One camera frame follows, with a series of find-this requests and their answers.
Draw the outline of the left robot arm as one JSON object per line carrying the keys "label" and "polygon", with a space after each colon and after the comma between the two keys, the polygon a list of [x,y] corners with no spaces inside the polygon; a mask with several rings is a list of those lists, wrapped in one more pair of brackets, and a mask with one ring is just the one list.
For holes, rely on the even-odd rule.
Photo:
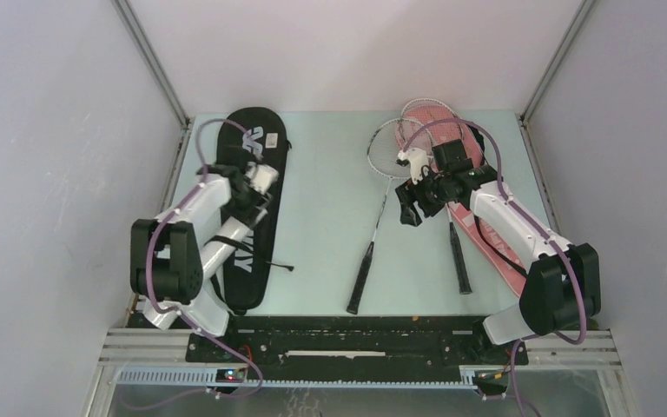
{"label": "left robot arm", "polygon": [[266,215],[277,179],[277,170],[265,164],[247,171],[205,165],[175,207],[134,222],[130,286],[145,297],[148,322],[167,330],[182,318],[210,334],[206,349],[218,361],[236,357],[240,339],[227,330],[230,313],[211,294],[210,279]]}

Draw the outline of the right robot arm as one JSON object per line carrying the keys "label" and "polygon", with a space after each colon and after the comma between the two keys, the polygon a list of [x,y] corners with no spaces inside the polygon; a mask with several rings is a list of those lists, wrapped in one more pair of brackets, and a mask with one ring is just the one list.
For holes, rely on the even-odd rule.
{"label": "right robot arm", "polygon": [[494,167],[473,166],[459,141],[431,152],[409,147],[398,153],[397,163],[411,174],[396,189],[401,223],[419,226],[457,202],[491,226],[527,269],[518,303],[489,315],[483,331],[471,338],[476,360],[492,363],[508,342],[573,325],[580,331],[573,343],[584,341],[587,320],[599,309],[598,254],[591,245],[574,245],[551,232],[510,194]]}

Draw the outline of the black racket bag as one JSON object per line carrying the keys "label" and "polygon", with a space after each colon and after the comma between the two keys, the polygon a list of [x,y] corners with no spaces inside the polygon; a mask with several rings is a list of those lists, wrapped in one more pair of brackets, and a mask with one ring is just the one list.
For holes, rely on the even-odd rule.
{"label": "black racket bag", "polygon": [[272,267],[274,243],[281,205],[281,193],[292,143],[284,122],[274,111],[264,107],[238,109],[228,116],[245,130],[225,124],[216,144],[216,162],[236,166],[244,171],[260,161],[278,171],[278,179],[269,189],[272,201],[267,214],[245,236],[250,251],[237,249],[223,265],[220,285],[214,277],[215,292],[236,315],[261,305]]}

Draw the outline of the pink sport racket bag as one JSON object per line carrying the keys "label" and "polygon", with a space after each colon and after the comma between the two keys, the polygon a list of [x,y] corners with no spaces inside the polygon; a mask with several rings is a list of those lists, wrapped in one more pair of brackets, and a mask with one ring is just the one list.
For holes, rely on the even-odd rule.
{"label": "pink sport racket bag", "polygon": [[[408,119],[412,124],[413,133],[421,126],[425,125],[416,120]],[[463,139],[460,140],[466,149],[466,155],[471,158],[473,165],[478,167],[486,164],[484,157],[484,139],[481,134],[469,126],[458,124],[464,130]],[[431,147],[437,145],[434,143],[428,128],[426,132],[418,135],[413,145],[417,148],[425,149],[429,156],[432,156]],[[485,256],[485,258],[496,268],[502,276],[510,290],[519,296],[525,285],[526,270],[525,266],[519,260],[516,253],[509,247],[506,241],[490,226],[485,220],[477,219],[474,214],[463,205],[453,202],[447,205],[451,206],[452,216],[457,228],[461,228],[462,233],[468,236],[475,247]]]}

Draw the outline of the white shuttlecock tube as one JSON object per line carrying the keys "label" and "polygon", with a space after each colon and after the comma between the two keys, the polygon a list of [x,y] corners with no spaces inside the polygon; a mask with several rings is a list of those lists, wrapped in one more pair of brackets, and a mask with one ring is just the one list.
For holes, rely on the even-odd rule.
{"label": "white shuttlecock tube", "polygon": [[231,313],[212,293],[211,278],[251,229],[233,217],[216,231],[198,232],[197,215],[169,210],[132,225],[130,286],[146,298],[142,314],[152,326],[167,330],[176,320],[214,337],[226,333]]}

